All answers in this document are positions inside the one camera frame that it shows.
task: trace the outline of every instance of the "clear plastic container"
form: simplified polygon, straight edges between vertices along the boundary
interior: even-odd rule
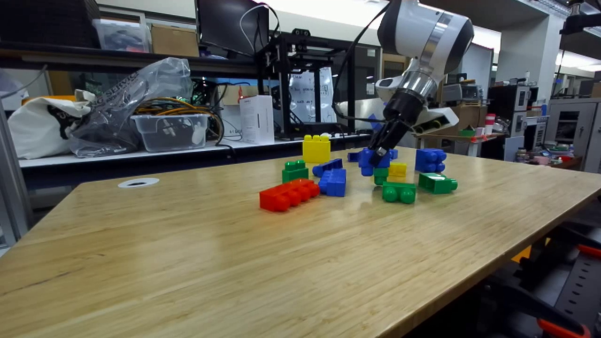
[[[205,145],[208,115],[134,115],[132,119],[149,152],[198,149]]]
[[[139,23],[94,19],[100,47],[109,51],[150,52],[149,32]]]

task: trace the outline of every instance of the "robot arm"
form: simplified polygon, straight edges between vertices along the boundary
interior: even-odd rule
[[[403,75],[376,83],[378,95],[387,104],[383,112],[386,123],[369,146],[374,150],[372,165],[377,165],[418,120],[424,120],[420,114],[426,98],[436,92],[445,74],[459,66],[473,38],[474,27],[465,16],[418,0],[391,1],[378,29],[378,39],[385,52],[410,57],[411,63]],[[423,121],[421,127],[454,124],[445,114],[439,115]]]

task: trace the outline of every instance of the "black storage bin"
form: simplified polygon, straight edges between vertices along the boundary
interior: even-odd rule
[[[0,0],[0,41],[99,48],[95,0]]]

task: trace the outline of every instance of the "white grommet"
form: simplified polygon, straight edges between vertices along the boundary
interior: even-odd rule
[[[155,179],[153,177],[143,177],[141,179],[133,179],[127,180],[125,182],[119,183],[119,188],[141,188],[143,186],[153,185],[158,182],[159,179]]]

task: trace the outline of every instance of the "computer monitor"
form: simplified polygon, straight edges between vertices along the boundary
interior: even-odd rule
[[[240,18],[257,3],[251,0],[195,0],[200,43],[223,48],[230,52],[253,55],[267,45],[269,10],[259,7],[242,20],[242,28],[254,42],[255,48],[240,29]]]

